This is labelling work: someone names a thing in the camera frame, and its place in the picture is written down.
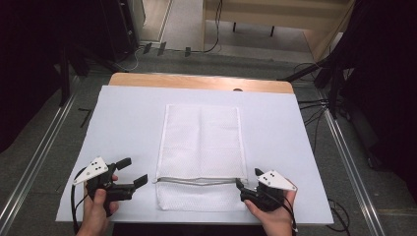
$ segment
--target wooden table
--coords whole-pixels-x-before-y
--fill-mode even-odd
[[[116,73],[110,86],[159,87],[174,89],[218,89],[294,93],[288,82],[248,80],[213,76]]]
[[[344,31],[355,0],[223,0],[221,21],[304,30],[315,61],[328,52]],[[215,20],[219,0],[204,0],[203,47],[206,20]]]

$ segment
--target white paper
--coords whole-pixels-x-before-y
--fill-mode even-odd
[[[294,94],[138,87],[102,88],[82,150],[61,199],[56,217],[58,221],[72,221],[71,184],[76,173],[98,155],[108,163],[125,157],[132,158],[132,165],[116,172],[118,183],[131,183],[144,174],[155,175],[165,106],[172,103],[238,107],[250,185],[258,185],[254,168],[264,171],[274,169],[298,187],[294,204],[297,223],[333,223]],[[76,201],[82,197],[82,188],[77,188]],[[81,210],[77,216],[82,219]],[[120,208],[111,220],[259,224],[247,210],[161,210],[157,206],[155,187],[151,183],[138,189],[130,201],[120,202]]]

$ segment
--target black cable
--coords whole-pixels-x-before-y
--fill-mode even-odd
[[[316,131],[315,131],[315,134],[314,134],[313,154],[316,153],[317,133],[318,133],[318,130],[319,130],[320,119],[322,118],[323,114],[325,114],[326,110],[327,110],[327,108],[323,109],[322,113],[319,115],[319,118],[317,119]]]
[[[301,100],[301,101],[297,101],[298,104],[303,104],[303,103],[315,103],[315,102],[328,102],[328,99],[319,99],[319,100]]]
[[[294,69],[293,69],[293,73],[294,73],[294,75],[295,75],[295,73],[296,73],[296,69],[299,67],[299,66],[303,66],[303,65],[316,65],[315,63],[312,63],[312,62],[304,62],[304,63],[300,63],[300,64],[298,64],[297,66],[295,66],[294,67]],[[305,82],[313,82],[315,79],[316,79],[316,77],[313,75],[313,72],[311,72],[310,73],[310,75],[313,77],[313,80],[312,81],[309,81],[309,80],[304,80],[304,79],[302,79],[302,78],[300,78],[299,80],[300,81],[305,81]]]
[[[85,195],[78,203],[77,203],[77,205],[76,205],[76,211],[77,211],[77,208],[78,208],[78,206],[88,197],[89,195]]]
[[[319,109],[312,116],[310,116],[309,119],[307,119],[306,121],[304,121],[304,126],[308,126],[311,122],[315,121],[317,119],[317,117],[314,118],[314,119],[313,119],[313,117],[315,117],[319,112],[323,111],[323,109],[326,109],[326,108]]]
[[[342,229],[335,229],[335,228],[330,227],[328,225],[327,225],[327,228],[329,228],[329,229],[331,229],[331,230],[333,230],[335,232],[339,232],[339,233],[346,232],[346,234],[348,236],[350,236],[350,232],[349,232],[350,218],[349,218],[349,214],[347,213],[347,210],[341,204],[339,204],[338,202],[336,202],[336,201],[334,201],[332,199],[328,199],[328,201],[333,202],[334,204],[336,204],[338,207],[340,207],[343,210],[343,212],[344,212],[344,214],[346,215],[346,218],[347,218],[347,223],[344,222],[344,220],[342,219],[341,215],[337,212],[336,208],[335,207],[331,207],[330,208],[331,211],[336,215],[336,217],[340,221],[340,223],[343,226],[343,228]]]
[[[220,26],[220,17],[221,17],[221,10],[222,9],[223,9],[223,0],[220,0],[218,2],[217,10],[215,12],[215,18],[214,18],[215,27],[217,29],[217,39],[215,41],[215,44],[209,50],[206,50],[206,51],[190,51],[191,53],[208,53],[208,52],[211,52],[213,49],[215,49],[215,47],[218,45],[218,41],[219,41],[219,26]],[[164,51],[187,52],[187,51],[178,50],[178,49],[164,49]]]
[[[316,106],[326,106],[326,104],[308,105],[308,106],[300,107],[300,110],[304,110],[304,109],[308,109],[308,108],[312,108],[312,107],[316,107]]]
[[[74,179],[77,179],[77,177],[80,176],[80,174],[85,170],[85,168],[83,168],[82,170],[80,170],[76,177]],[[78,225],[77,222],[77,208],[75,206],[75,200],[74,200],[74,196],[75,196],[75,192],[76,192],[76,187],[73,185],[71,188],[71,214],[73,215],[73,228],[74,228],[74,233],[77,234],[78,231],[80,230],[80,226]]]

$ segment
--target cable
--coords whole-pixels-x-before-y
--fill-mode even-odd
[[[321,103],[328,103],[328,99],[319,99],[319,100],[301,100],[297,101],[298,104],[304,104],[304,103],[315,103],[315,102],[321,102]]]
[[[286,77],[286,78],[283,78],[283,79],[276,79],[276,80],[277,81],[286,81],[286,82],[292,83],[295,80],[299,80],[301,77],[303,77],[307,74],[311,74],[311,73],[317,71],[318,69],[330,69],[328,67],[323,67],[323,66],[328,64],[328,56],[326,58],[322,59],[321,61],[312,62],[310,64],[312,64],[312,65],[303,69],[303,70],[301,70],[301,71],[299,71],[299,72],[297,72],[297,73],[294,73],[293,75],[291,75],[289,77]]]
[[[300,63],[300,64],[298,64],[297,66],[295,66],[294,67],[294,69],[293,69],[293,73],[294,73],[294,75],[296,74],[296,69],[299,67],[299,66],[302,66],[302,65],[314,65],[314,64],[316,64],[316,63],[311,63],[311,62],[305,62],[305,63]],[[313,79],[315,80],[316,79],[316,77],[313,75],[313,72],[311,72],[310,73],[310,75],[313,77]],[[305,81],[305,82],[313,82],[314,80],[312,80],[312,81],[309,81],[309,80],[304,80],[304,79],[302,79],[302,78],[300,78],[299,79],[300,81]]]
[[[326,227],[335,231],[335,232],[339,232],[339,233],[346,232],[346,234],[348,236],[350,236],[350,232],[349,232],[350,218],[349,218],[349,214],[347,213],[347,210],[341,204],[339,204],[338,202],[336,202],[332,199],[328,199],[328,201],[333,202],[335,206],[340,207],[343,210],[343,212],[344,212],[344,214],[346,215],[346,218],[347,218],[347,223],[344,222],[344,220],[342,219],[341,215],[337,212],[335,207],[330,207],[331,211],[336,215],[336,217],[340,221],[343,228],[342,229],[335,229],[335,228],[330,227],[328,225],[326,225]]]
[[[300,107],[300,110],[304,110],[304,109],[308,109],[308,108],[312,108],[312,107],[316,107],[316,106],[324,106],[324,105],[328,105],[328,104],[326,103],[326,104],[308,105],[308,106]]]
[[[323,111],[323,109],[327,109],[327,108],[325,107],[325,108],[319,109],[317,112],[315,112],[312,116],[310,116],[309,119],[307,119],[306,121],[304,121],[304,126],[308,126],[311,122],[315,121],[317,119],[317,117],[314,118],[314,119],[313,119],[313,117],[315,115],[317,115],[319,112]]]
[[[124,68],[124,67],[122,67],[122,66],[120,66],[119,64],[117,64],[117,63],[114,63],[114,65],[116,65],[117,67],[119,67],[120,69],[123,69],[123,70],[125,70],[125,71],[133,71],[133,70],[135,70],[138,66],[139,66],[139,59],[138,59],[138,56],[136,55],[140,50],[142,50],[142,49],[144,49],[145,47],[144,46],[140,46],[139,48],[138,48],[138,50],[136,50],[135,51],[135,53],[134,53],[134,55],[135,55],[135,59],[136,59],[136,65],[135,65],[135,67],[134,68],[132,68],[132,69],[127,69],[127,68]]]
[[[322,118],[323,114],[325,114],[325,111],[327,109],[328,109],[327,107],[325,109],[323,109],[322,113],[319,115],[319,118],[317,119],[316,131],[315,131],[315,134],[314,134],[313,154],[316,153],[317,133],[318,133],[318,130],[319,130],[320,119]]]
[[[80,176],[80,174],[85,170],[85,168],[83,168],[82,170],[80,170],[76,177],[74,179],[77,179],[77,177]],[[78,231],[80,230],[80,226],[77,222],[77,206],[75,206],[75,200],[74,200],[74,196],[75,196],[75,192],[76,192],[76,187],[73,185],[71,188],[71,214],[73,215],[73,228],[74,228],[74,233],[77,234]]]
[[[76,205],[76,211],[77,211],[77,208],[78,208],[78,206],[88,197],[89,195],[85,195],[78,203],[77,203],[77,205]]]
[[[208,52],[211,52],[218,45],[218,41],[219,41],[219,26],[220,26],[220,17],[221,17],[221,10],[222,10],[222,8],[223,8],[223,0],[220,0],[218,2],[217,10],[215,12],[215,18],[214,18],[215,27],[217,29],[217,39],[215,41],[214,46],[211,49],[209,49],[209,50],[205,50],[205,51],[190,51],[191,53],[208,53]],[[164,49],[164,51],[186,52],[185,50],[179,50],[179,49]]]

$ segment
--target hand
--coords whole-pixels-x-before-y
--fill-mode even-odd
[[[285,198],[294,205],[295,191],[284,191]],[[261,221],[262,226],[268,236],[291,236],[292,235],[292,218],[284,207],[280,207],[274,211],[264,212],[257,208],[251,201],[246,200],[245,205],[251,214]],[[285,201],[285,205],[291,208],[289,203]]]
[[[83,224],[78,232],[78,236],[101,236],[104,235],[108,225],[108,218],[104,209],[104,201],[106,198],[106,192],[103,189],[97,189],[95,191],[94,201],[90,197],[86,197],[84,200],[84,217]],[[119,208],[118,203],[110,203],[110,212],[114,213]]]

